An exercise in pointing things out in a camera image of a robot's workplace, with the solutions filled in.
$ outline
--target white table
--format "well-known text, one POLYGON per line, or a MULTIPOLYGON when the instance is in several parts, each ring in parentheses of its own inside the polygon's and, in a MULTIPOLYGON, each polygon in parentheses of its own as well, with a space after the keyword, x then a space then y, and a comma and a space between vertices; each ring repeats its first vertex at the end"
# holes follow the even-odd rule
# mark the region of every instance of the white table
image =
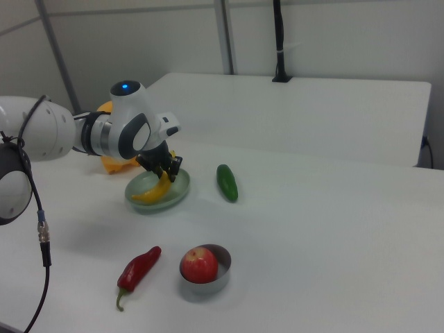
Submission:
MULTIPOLYGON (((154 214, 123 197, 140 168, 109 176, 75 152, 33 165, 53 259, 33 332, 442 330, 441 171, 224 146, 205 131, 199 143, 185 128, 169 146, 184 157, 190 192, 154 214), (237 177, 235 204, 216 187, 222 163, 237 177), (178 266, 208 243, 230 251, 231 278, 199 298, 180 288, 178 266), (159 262, 118 312, 117 278, 156 245, 159 262)), ((35 211, 32 202, 0 233, 0 323, 21 330, 44 281, 35 211)))
POLYGON ((411 167, 431 85, 422 82, 177 74, 148 91, 182 139, 411 167))

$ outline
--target pepper stem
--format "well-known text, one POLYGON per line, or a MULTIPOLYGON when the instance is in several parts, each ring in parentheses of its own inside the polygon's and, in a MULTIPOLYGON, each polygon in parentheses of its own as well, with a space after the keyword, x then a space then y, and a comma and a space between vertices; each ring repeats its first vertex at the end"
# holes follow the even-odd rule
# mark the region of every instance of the pepper stem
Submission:
POLYGON ((126 295, 128 293, 128 291, 124 288, 119 288, 119 295, 117 296, 117 301, 116 301, 116 305, 117 305, 117 309, 119 309, 120 312, 123 311, 123 307, 120 306, 120 299, 123 295, 126 295))

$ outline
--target red chili pepper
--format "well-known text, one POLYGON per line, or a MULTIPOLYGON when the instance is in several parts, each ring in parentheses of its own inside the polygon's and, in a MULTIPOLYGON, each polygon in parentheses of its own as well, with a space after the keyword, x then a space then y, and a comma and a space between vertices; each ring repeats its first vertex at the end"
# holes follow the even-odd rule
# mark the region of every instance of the red chili pepper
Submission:
POLYGON ((160 247, 155 246, 147 253, 139 255, 131 260, 128 265, 126 265, 125 270, 117 280, 117 286, 119 287, 119 295, 117 296, 116 303, 117 309, 123 311, 123 307, 121 307, 119 304, 120 298, 123 295, 132 293, 134 291, 135 287, 159 259, 161 252, 162 250, 160 250, 160 247))

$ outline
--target banana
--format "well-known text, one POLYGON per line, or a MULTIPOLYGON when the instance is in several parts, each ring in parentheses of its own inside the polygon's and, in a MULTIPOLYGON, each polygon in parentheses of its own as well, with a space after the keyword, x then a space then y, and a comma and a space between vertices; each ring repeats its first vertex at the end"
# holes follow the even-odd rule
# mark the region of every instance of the banana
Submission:
POLYGON ((143 201, 144 203, 155 203, 163 198, 165 194, 167 194, 170 187, 171 181, 169 180, 167 172, 164 171, 159 181, 152 189, 143 194, 133 195, 131 198, 133 200, 143 201))

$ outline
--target plate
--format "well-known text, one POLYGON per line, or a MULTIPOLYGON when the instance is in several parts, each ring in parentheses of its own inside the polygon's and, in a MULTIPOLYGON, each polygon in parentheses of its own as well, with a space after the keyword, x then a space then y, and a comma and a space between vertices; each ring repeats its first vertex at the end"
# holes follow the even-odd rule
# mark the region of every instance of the plate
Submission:
POLYGON ((159 210, 174 205, 178 201, 182 200, 189 190, 189 174, 180 169, 176 180, 171 184, 168 193, 159 201, 155 203, 143 203, 138 200, 133 200, 131 198, 134 194, 141 194, 149 189, 152 189, 159 178, 152 172, 143 172, 137 177, 134 177, 125 188, 125 198, 130 202, 130 204, 139 210, 159 210))

